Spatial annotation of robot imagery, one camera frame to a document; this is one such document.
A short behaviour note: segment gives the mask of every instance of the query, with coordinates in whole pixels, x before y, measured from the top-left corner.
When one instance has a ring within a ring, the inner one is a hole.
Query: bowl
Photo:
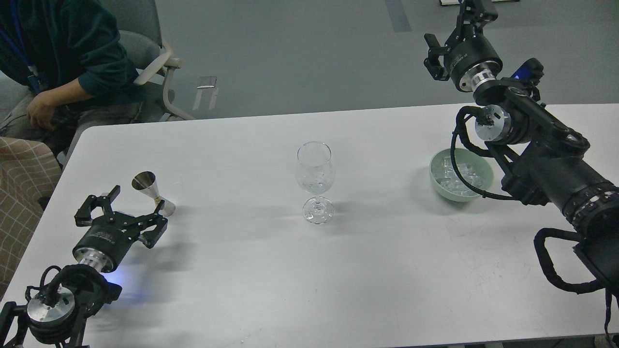
[[[469,178],[473,178],[472,181],[474,181],[473,184],[476,187],[484,191],[490,188],[494,180],[494,173],[490,164],[483,157],[469,150],[458,148],[455,149],[454,155],[461,172],[468,170],[470,172]],[[436,192],[455,202],[469,202],[480,197],[481,195],[466,187],[464,187],[464,190],[459,189],[459,186],[463,184],[453,181],[457,177],[450,178],[451,175],[455,176],[455,173],[447,173],[449,169],[444,166],[445,157],[451,157],[449,149],[439,151],[430,161],[430,180]]]

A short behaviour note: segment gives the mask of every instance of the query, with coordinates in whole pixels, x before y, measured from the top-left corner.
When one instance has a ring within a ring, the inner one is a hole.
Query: office chair
[[[26,94],[28,94],[28,87],[0,73],[0,120],[9,114]]]
[[[137,122],[163,121],[164,118],[195,120],[172,105],[174,91],[170,85],[174,71],[182,66],[182,62],[161,36],[155,1],[100,0],[100,3],[116,17],[120,43],[136,68],[142,70],[134,83],[144,86],[147,102]],[[156,74],[163,76],[163,83],[151,81]]]

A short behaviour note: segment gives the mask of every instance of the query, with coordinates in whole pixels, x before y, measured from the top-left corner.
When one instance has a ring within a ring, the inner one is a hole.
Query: glass stem
[[[316,200],[314,201],[314,206],[312,207],[314,212],[322,214],[325,208],[326,207],[324,206],[324,203],[320,200],[320,197],[316,197]]]

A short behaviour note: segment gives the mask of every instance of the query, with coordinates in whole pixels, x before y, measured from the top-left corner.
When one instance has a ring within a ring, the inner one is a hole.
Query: blue lanyard
[[[13,52],[21,58],[28,69],[37,76],[37,67],[32,63],[28,55],[26,54],[26,46],[24,45],[24,36],[22,34],[22,27],[19,25],[19,18],[17,16],[17,0],[11,0],[11,17],[13,18],[13,26],[15,26],[15,31],[17,32],[17,36],[19,37],[18,45],[15,41],[13,41],[10,36],[0,27],[0,35],[4,38],[4,40],[9,44]]]

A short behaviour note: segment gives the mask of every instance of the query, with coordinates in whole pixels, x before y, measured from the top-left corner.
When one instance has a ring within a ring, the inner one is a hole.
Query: gray floor
[[[593,337],[546,339],[542,341],[504,342],[503,348],[595,348]],[[406,348],[447,348],[436,346]],[[483,344],[465,345],[465,348],[485,348]]]
[[[423,34],[441,43],[458,6],[400,0],[410,31],[395,32],[386,1],[158,0],[163,34],[185,67],[174,88],[191,111],[199,76],[220,94],[198,118],[358,110],[472,102],[423,66]],[[523,0],[495,4],[485,27],[510,75],[536,57],[545,66],[546,103],[619,102],[619,1]]]

